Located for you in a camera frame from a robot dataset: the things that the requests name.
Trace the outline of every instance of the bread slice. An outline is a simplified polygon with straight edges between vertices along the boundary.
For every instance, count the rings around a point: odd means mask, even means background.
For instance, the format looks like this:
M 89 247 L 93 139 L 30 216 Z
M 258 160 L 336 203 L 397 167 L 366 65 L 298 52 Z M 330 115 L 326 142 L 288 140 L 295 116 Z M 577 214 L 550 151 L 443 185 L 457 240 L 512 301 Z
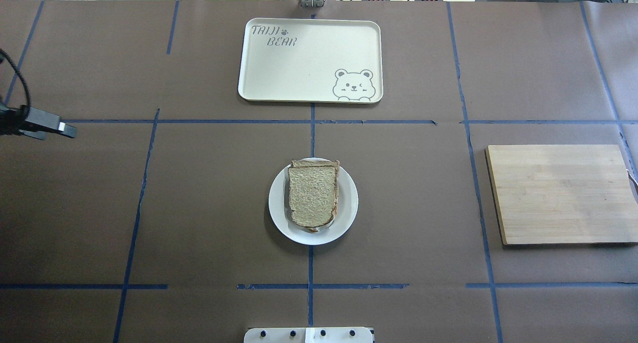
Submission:
M 331 223 L 337 215 L 339 162 L 293 161 L 288 175 L 293 222 L 310 232 Z

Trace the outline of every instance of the blue tape line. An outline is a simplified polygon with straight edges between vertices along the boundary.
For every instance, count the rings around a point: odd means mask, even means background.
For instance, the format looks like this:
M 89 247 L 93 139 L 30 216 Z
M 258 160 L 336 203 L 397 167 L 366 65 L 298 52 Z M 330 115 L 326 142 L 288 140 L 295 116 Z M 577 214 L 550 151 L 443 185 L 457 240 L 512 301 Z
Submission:
M 152 124 L 155 120 L 136 119 L 71 119 L 64 120 L 66 123 L 98 123 L 98 124 Z M 236 120 L 236 119 L 164 119 L 157 120 L 160 124 L 309 124 L 310 120 Z
M 249 284 L 246 286 L 245 284 L 238 284 L 237 289 L 308 289 L 308 284 L 306 283 L 291 283 L 291 284 Z
M 315 104 L 310 104 L 310 157 L 315 157 Z
M 468 120 L 470 124 L 615 125 L 612 120 Z
M 408 283 L 326 283 L 313 284 L 315 289 L 404 289 Z
M 166 47 L 166 54 L 170 55 L 170 50 L 173 48 L 173 35 L 175 34 L 175 23 L 177 23 L 177 11 L 179 9 L 179 0 L 175 0 L 175 9 L 173 11 L 173 23 L 170 26 L 170 36 L 168 37 L 168 47 Z
M 317 120 L 317 124 L 424 124 L 438 125 L 433 120 Z
M 36 26 L 38 25 L 39 16 L 40 14 L 42 14 L 43 7 L 44 7 L 44 0 L 41 0 L 40 5 L 38 7 L 38 12 L 36 13 L 35 18 L 33 18 L 33 23 L 31 25 L 29 36 L 27 36 L 27 41 L 24 43 L 22 54 L 20 54 L 20 60 L 18 60 L 18 65 L 16 65 L 18 70 L 22 68 L 22 62 L 24 61 L 24 57 L 27 54 L 27 49 L 29 48 L 29 44 L 31 43 L 31 39 L 33 38 L 33 33 L 36 31 Z M 13 92 L 13 86 L 15 85 L 15 81 L 17 79 L 18 79 L 18 74 L 14 73 L 13 79 L 11 79 L 11 84 L 9 84 L 9 90 L 7 90 L 7 93 L 6 93 L 6 98 L 4 98 L 5 105 L 9 105 L 9 100 L 11 99 L 11 93 Z
M 629 165 L 632 168 L 632 172 L 634 173 L 634 177 L 636 176 L 636 164 L 634 162 L 634 158 L 632 156 L 632 152 L 629 149 L 629 143 L 627 143 L 627 135 L 625 135 L 625 130 L 623 129 L 623 125 L 620 122 L 620 116 L 618 116 L 618 110 L 616 109 L 616 103 L 614 102 L 614 98 L 611 95 L 611 90 L 609 89 L 609 84 L 607 81 L 607 76 L 605 75 L 604 70 L 602 70 L 602 64 L 600 63 L 600 58 L 598 55 L 598 51 L 596 50 L 596 45 L 594 45 L 594 39 L 592 37 L 592 31 L 590 30 L 590 23 L 587 20 L 587 14 L 585 13 L 585 6 L 583 2 L 579 2 L 581 5 L 581 15 L 583 16 L 583 22 L 585 23 L 585 31 L 587 32 L 587 39 L 590 41 L 590 46 L 592 47 L 592 52 L 594 54 L 594 59 L 596 60 L 596 66 L 599 69 L 600 79 L 602 79 L 602 84 L 605 88 L 605 93 L 607 94 L 607 98 L 609 100 L 609 104 L 611 104 L 611 111 L 614 114 L 614 118 L 616 119 L 616 124 L 618 125 L 618 131 L 620 132 L 620 138 L 623 141 L 623 146 L 625 146 L 625 153 L 627 154 L 627 159 L 629 159 Z
M 142 178 L 142 188 L 140 190 L 140 199 L 137 202 L 137 213 L 135 213 L 135 225 L 133 227 L 133 236 L 131 238 L 131 246 L 128 251 L 128 261 L 126 263 L 126 272 L 124 275 L 124 284 L 122 287 L 122 296 L 120 297 L 120 307 L 118 310 L 118 320 L 116 321 L 116 331 L 113 336 L 113 343 L 117 343 L 119 340 L 120 327 L 122 325 L 122 316 L 124 315 L 124 307 L 126 302 L 126 291 L 128 290 L 128 281 L 131 276 L 131 266 L 133 264 L 133 256 L 135 252 L 135 241 L 137 240 L 137 231 L 140 226 L 140 216 L 142 214 L 142 201 L 144 200 L 144 191 L 146 191 L 146 181 L 148 179 L 149 163 L 151 161 L 151 153 L 153 152 L 153 143 L 155 141 L 155 131 L 158 127 L 158 118 L 160 116 L 160 110 L 155 112 L 155 122 L 153 123 L 153 129 L 151 130 L 151 140 L 149 142 L 149 150 L 146 154 L 146 164 L 144 165 L 144 177 Z
M 527 282 L 497 283 L 497 288 L 638 288 L 638 282 Z M 465 288 L 490 288 L 488 283 L 468 283 Z
M 468 151 L 470 154 L 470 164 L 472 166 L 472 177 L 474 179 L 474 191 L 476 193 L 478 201 L 478 211 L 480 214 L 480 226 L 481 234 L 483 234 L 483 251 L 485 252 L 485 263 L 487 264 L 487 277 L 490 284 L 490 295 L 492 297 L 492 309 L 494 311 L 494 324 L 496 325 L 496 337 L 498 343 L 503 343 L 503 333 L 501 331 L 501 318 L 498 313 L 498 303 L 496 301 L 496 286 L 494 284 L 494 273 L 492 272 L 492 259 L 489 254 L 489 243 L 487 242 L 487 229 L 485 229 L 485 217 L 483 216 L 483 204 L 480 197 L 479 178 L 477 175 L 476 160 L 474 159 L 474 149 L 472 148 L 472 134 L 470 132 L 470 123 L 468 118 L 467 105 L 465 103 L 465 94 L 463 93 L 463 86 L 461 85 L 461 65 L 459 62 L 459 53 L 456 46 L 456 36 L 454 34 L 454 24 L 452 18 L 452 8 L 450 2 L 445 3 L 447 5 L 447 17 L 450 23 L 450 35 L 452 38 L 452 49 L 454 53 L 454 66 L 456 67 L 456 80 L 459 86 L 459 95 L 461 97 L 461 104 L 463 109 L 463 124 L 465 126 L 465 135 L 468 142 Z
M 315 319 L 313 317 L 313 280 L 314 280 L 314 268 L 313 260 L 315 256 L 315 249 L 313 246 L 308 246 L 308 327 L 314 327 Z
M 0 284 L 0 289 L 122 289 L 121 284 Z M 128 289 L 168 289 L 168 284 L 131 284 Z

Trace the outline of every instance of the bear drawing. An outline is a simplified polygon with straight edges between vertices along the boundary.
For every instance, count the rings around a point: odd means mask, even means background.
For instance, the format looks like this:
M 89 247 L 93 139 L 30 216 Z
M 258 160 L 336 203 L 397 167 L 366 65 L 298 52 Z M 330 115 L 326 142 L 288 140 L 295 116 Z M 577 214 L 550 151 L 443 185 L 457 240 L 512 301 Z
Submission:
M 361 70 L 360 73 L 349 73 L 344 69 L 334 73 L 337 82 L 332 88 L 339 101 L 370 101 L 376 90 L 372 86 L 372 72 Z

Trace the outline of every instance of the wooden cutting board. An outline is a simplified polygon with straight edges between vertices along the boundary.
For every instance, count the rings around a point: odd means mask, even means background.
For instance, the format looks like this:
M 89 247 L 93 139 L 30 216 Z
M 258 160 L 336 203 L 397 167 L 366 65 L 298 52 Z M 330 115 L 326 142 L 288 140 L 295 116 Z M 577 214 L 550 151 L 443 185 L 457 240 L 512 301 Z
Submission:
M 490 145 L 506 245 L 638 241 L 638 203 L 616 145 Z

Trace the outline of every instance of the round plate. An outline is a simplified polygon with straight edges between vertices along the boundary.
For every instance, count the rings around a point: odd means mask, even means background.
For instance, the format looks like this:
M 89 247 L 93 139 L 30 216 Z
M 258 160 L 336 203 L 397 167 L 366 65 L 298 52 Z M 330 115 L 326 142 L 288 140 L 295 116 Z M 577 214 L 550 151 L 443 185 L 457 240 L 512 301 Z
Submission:
M 304 160 L 312 161 L 328 161 L 312 157 Z M 339 176 L 337 185 L 339 186 L 339 197 L 337 199 L 337 216 L 335 216 L 332 224 L 316 233 L 310 233 L 292 222 L 290 218 L 290 209 L 288 207 L 288 168 L 285 166 L 283 170 L 275 177 L 271 192 L 268 195 L 268 208 L 271 211 L 271 217 L 275 226 L 284 236 L 295 242 L 304 245 L 323 245 L 324 243 L 335 241 L 341 237 L 352 225 L 357 216 L 358 194 L 352 177 L 342 168 L 339 167 Z

